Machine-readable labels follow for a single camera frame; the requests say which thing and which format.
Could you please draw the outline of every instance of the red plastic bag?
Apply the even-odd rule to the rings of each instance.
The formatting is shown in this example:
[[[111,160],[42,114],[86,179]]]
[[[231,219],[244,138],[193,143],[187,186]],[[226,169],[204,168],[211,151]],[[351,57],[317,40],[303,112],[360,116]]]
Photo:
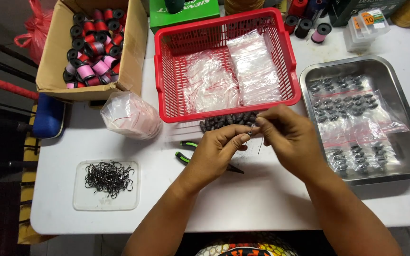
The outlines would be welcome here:
[[[31,59],[39,64],[41,62],[42,51],[50,28],[51,15],[53,10],[42,11],[39,0],[29,0],[33,15],[25,22],[28,33],[16,36],[14,43],[22,48],[30,49]]]

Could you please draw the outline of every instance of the hand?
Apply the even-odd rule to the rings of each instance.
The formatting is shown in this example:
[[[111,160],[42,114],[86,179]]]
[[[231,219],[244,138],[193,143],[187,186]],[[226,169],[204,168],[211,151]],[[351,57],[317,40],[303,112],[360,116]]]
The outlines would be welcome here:
[[[256,123],[265,137],[264,145],[273,147],[279,162],[303,182],[314,180],[319,171],[333,172],[322,157],[312,122],[278,105],[259,113]]]
[[[232,124],[205,132],[191,161],[180,174],[182,186],[190,192],[198,192],[221,176],[237,150],[246,150],[243,145],[251,137],[246,133],[251,128]]]

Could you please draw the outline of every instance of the red plastic basket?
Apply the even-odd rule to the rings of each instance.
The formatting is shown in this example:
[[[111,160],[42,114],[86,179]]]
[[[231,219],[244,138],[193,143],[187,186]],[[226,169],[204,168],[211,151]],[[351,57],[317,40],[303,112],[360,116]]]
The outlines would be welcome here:
[[[183,96],[183,88],[188,84],[185,77],[185,56],[212,49],[214,53],[219,54],[223,67],[232,72],[229,50],[226,46],[227,40],[244,35],[254,29],[257,29],[259,33],[268,33],[270,37],[267,48],[276,65],[280,80],[279,89],[285,100],[203,113],[188,113]],[[166,123],[263,110],[280,103],[291,106],[301,98],[295,73],[297,63],[293,55],[289,34],[284,31],[284,24],[278,9],[270,7],[162,28],[154,36],[154,43],[159,115]]]

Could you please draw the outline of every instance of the white table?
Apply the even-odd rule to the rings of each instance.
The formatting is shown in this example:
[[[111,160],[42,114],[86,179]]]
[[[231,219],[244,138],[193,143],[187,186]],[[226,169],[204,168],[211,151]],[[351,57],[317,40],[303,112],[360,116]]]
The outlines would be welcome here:
[[[390,26],[371,53],[394,67],[410,105],[410,28]],[[342,28],[314,44],[292,36],[297,76],[309,65],[356,56],[346,52]],[[143,99],[158,107],[154,79],[154,36],[149,32],[144,63]],[[303,101],[293,109],[304,114]],[[136,141],[106,130],[99,110],[87,102],[72,106],[64,135],[43,140],[31,210],[31,224],[41,234],[132,233],[184,166],[174,153],[180,140],[198,141],[198,122],[164,124],[154,141]],[[186,231],[320,229],[304,184],[278,163],[261,138],[248,142],[232,163],[246,172],[226,172],[201,191]],[[72,194],[76,166],[84,160],[130,157],[142,167],[139,206],[131,211],[76,211]],[[355,193],[387,226],[410,225],[410,180],[354,187]]]

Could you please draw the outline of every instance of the stainless steel tray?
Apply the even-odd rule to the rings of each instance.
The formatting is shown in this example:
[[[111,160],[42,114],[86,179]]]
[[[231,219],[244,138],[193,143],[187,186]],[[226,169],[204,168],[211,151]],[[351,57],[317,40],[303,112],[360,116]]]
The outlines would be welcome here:
[[[309,97],[307,84],[321,78],[333,78],[346,75],[365,74],[373,81],[373,89],[379,90],[385,102],[393,109],[396,116],[404,122],[410,130],[410,108],[406,101],[401,85],[396,77],[395,71],[385,59],[369,55],[355,57],[345,60],[332,61],[315,64],[307,67],[300,75],[300,86],[306,105],[309,118],[316,127],[318,139],[322,144],[319,135],[316,118]],[[388,166],[385,172],[370,172],[359,174],[353,172],[343,180],[349,185],[363,185],[371,183],[381,183],[401,179],[410,179],[410,131],[403,133],[392,133],[388,135],[389,141],[395,150],[396,158],[401,165]]]

